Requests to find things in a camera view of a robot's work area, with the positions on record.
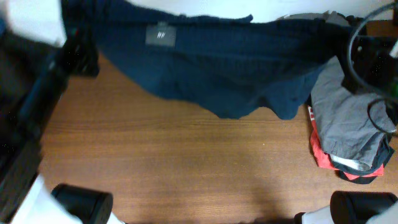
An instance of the wooden table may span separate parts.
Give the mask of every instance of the wooden table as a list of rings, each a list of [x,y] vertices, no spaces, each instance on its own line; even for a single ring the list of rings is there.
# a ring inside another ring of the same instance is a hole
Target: wooden table
[[[40,171],[50,189],[66,182],[112,192],[125,222],[249,222],[316,210],[336,190],[398,195],[397,155],[371,185],[318,168],[305,107],[291,121],[265,108],[222,120],[100,64],[96,80],[71,80],[43,138]]]

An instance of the red garment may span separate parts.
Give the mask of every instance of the red garment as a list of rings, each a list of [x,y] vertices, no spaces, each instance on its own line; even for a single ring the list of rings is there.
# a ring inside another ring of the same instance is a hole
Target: red garment
[[[337,170],[333,164],[331,163],[329,154],[324,153],[321,147],[321,143],[319,141],[319,136],[318,136],[318,129],[317,129],[317,124],[315,122],[315,117],[313,115],[313,110],[311,106],[308,106],[308,112],[310,113],[310,119],[311,119],[311,124],[313,127],[313,132],[311,134],[310,142],[312,146],[312,151],[313,155],[315,156],[315,159],[317,160],[318,167],[325,168],[325,169],[331,169],[331,170]],[[357,175],[352,175],[344,172],[344,174],[347,176],[349,180],[354,180],[357,179],[360,176]],[[374,173],[365,175],[362,177],[377,177],[377,176],[382,176],[384,175],[384,165],[380,166],[378,170],[374,171]]]

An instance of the dark blue garment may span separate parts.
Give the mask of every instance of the dark blue garment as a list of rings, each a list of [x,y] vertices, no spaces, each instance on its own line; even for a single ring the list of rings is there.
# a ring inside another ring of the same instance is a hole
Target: dark blue garment
[[[388,137],[385,136],[384,139],[380,142],[379,150],[377,151],[377,154],[373,160],[372,168],[371,170],[368,170],[366,172],[354,170],[350,167],[337,164],[332,161],[333,165],[335,168],[339,169],[339,176],[343,180],[347,180],[349,182],[355,183],[355,184],[370,184],[376,177],[362,177],[364,175],[372,174],[375,172],[380,166],[384,165],[384,167],[387,166],[388,162],[390,161],[392,155],[395,153],[395,150],[391,148],[389,145],[389,140]],[[345,175],[346,173],[353,174],[353,175],[358,175],[357,179],[354,180],[349,180],[347,176]]]
[[[6,31],[6,24],[4,23],[4,21],[2,19],[0,19],[0,36],[2,36],[4,31]]]
[[[92,26],[100,51],[145,90],[198,103],[220,118],[237,119],[265,106],[292,119],[334,56],[333,42],[349,33],[321,20],[251,24],[251,16],[174,16],[123,0],[106,2],[77,1],[64,10],[67,27]],[[175,47],[145,44],[147,26],[158,22],[177,29]]]

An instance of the clothing label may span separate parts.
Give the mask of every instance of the clothing label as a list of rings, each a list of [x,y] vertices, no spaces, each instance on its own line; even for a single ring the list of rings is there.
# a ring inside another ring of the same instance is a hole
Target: clothing label
[[[166,24],[149,26],[147,28],[146,45],[175,47],[177,29]]]

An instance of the white fabric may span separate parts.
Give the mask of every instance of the white fabric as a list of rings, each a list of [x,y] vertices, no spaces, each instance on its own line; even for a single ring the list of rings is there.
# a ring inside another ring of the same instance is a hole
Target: white fabric
[[[11,224],[82,224],[79,218],[69,214],[46,189],[44,178],[36,178],[27,197],[12,219]],[[124,224],[112,213],[108,224]]]
[[[353,159],[344,159],[335,155],[330,154],[330,159],[332,161],[335,161],[339,164],[346,165],[354,170],[360,170],[360,171],[366,171],[363,167],[367,167],[366,164],[363,164],[362,162],[353,160]]]
[[[307,212],[302,217],[302,224],[335,224],[331,218],[330,206]]]
[[[375,215],[366,224],[396,224],[398,223],[398,203],[395,203],[387,211],[380,215]]]
[[[61,0],[0,0],[0,7],[7,28],[16,35],[54,47],[66,42]]]

